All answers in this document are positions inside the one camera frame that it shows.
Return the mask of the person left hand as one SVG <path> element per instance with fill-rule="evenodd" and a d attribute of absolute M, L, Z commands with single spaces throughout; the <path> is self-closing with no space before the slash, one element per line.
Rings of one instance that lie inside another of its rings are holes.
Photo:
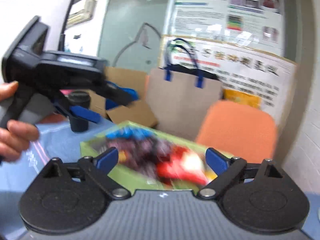
<path fill-rule="evenodd" d="M 1 101 L 12 97 L 18 89 L 18 82 L 1 84 Z M 57 124 L 65 121 L 63 115 L 53 113 L 43 120 L 41 124 Z M 38 140 L 39 130 L 32 124 L 17 120 L 9 120 L 7 128 L 1 128 L 1 157 L 7 163 L 20 159 L 23 151 L 26 151 L 31 142 Z"/>

